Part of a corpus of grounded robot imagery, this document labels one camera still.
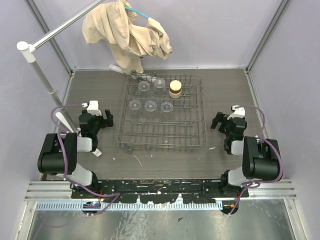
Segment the beige brown travel cup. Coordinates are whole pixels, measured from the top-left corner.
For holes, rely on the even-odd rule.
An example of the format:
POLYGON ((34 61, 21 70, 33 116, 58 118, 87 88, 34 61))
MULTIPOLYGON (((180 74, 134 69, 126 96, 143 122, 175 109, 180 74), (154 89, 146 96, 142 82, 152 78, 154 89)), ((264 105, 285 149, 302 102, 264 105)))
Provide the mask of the beige brown travel cup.
POLYGON ((182 83, 179 80, 171 81, 168 93, 172 99, 178 99, 182 95, 182 83))

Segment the clear cup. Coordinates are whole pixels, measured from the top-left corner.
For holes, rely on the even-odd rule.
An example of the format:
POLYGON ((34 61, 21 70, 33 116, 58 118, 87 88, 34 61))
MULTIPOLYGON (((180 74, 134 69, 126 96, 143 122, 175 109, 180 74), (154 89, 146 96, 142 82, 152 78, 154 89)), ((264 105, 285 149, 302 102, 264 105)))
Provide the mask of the clear cup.
POLYGON ((142 80, 138 83, 138 95, 145 98, 151 95, 151 84, 149 81, 142 80))
POLYGON ((169 101, 164 101, 160 105, 160 116, 162 120, 174 119, 174 105, 169 101))
POLYGON ((129 115, 133 120, 139 120, 143 114, 143 105, 140 99, 132 99, 128 104, 129 115))

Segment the clear tumbler from corner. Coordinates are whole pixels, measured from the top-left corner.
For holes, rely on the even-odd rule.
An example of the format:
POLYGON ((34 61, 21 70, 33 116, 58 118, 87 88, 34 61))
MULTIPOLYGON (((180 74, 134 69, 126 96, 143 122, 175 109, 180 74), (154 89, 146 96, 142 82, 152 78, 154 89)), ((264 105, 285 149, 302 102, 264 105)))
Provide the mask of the clear tumbler from corner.
POLYGON ((166 93, 166 81, 163 78, 156 78, 153 82, 153 93, 164 95, 166 93))

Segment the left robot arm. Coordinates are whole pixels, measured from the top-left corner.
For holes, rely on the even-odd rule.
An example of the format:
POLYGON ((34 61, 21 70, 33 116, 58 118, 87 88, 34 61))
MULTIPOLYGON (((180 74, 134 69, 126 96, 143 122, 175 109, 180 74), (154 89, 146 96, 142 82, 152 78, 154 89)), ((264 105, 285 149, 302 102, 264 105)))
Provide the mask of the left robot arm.
POLYGON ((98 132, 114 125, 111 111, 106 109, 104 112, 105 116, 83 110, 78 117, 79 133, 48 133, 37 161, 39 172, 83 186, 82 192, 88 198, 97 197, 101 190, 97 175, 78 163, 78 153, 93 153, 95 157, 102 155, 98 149, 98 132))

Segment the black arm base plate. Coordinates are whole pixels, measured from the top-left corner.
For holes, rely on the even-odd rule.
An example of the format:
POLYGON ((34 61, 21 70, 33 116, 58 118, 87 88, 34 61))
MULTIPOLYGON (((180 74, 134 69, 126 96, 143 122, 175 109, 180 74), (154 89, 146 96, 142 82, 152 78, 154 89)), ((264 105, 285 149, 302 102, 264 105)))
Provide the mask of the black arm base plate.
POLYGON ((218 198, 238 198, 242 188, 221 183, 219 179, 105 179, 91 191, 100 195, 119 193, 116 203, 183 204, 215 203, 218 198))

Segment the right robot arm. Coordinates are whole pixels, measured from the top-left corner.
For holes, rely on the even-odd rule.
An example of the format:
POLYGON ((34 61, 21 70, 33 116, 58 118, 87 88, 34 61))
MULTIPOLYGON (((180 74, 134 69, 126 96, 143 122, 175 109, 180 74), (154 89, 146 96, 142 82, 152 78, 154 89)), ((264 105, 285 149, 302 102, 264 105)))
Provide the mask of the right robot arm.
POLYGON ((257 188, 261 183, 273 183, 284 174, 278 141, 245 136, 247 121, 244 113, 236 110, 228 115, 217 112, 211 129, 225 135, 223 149, 233 156, 242 157, 242 165, 226 170, 220 177, 218 190, 225 197, 239 194, 245 188, 257 188))

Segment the clear tall corner glass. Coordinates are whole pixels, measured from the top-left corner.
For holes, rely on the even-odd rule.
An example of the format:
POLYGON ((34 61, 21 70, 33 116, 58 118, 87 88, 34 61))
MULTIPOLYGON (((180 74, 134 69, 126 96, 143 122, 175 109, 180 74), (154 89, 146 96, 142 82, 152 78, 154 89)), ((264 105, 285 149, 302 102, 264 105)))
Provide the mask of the clear tall corner glass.
POLYGON ((157 103, 153 100, 147 100, 144 104, 144 116, 147 120, 154 120, 157 117, 157 103))

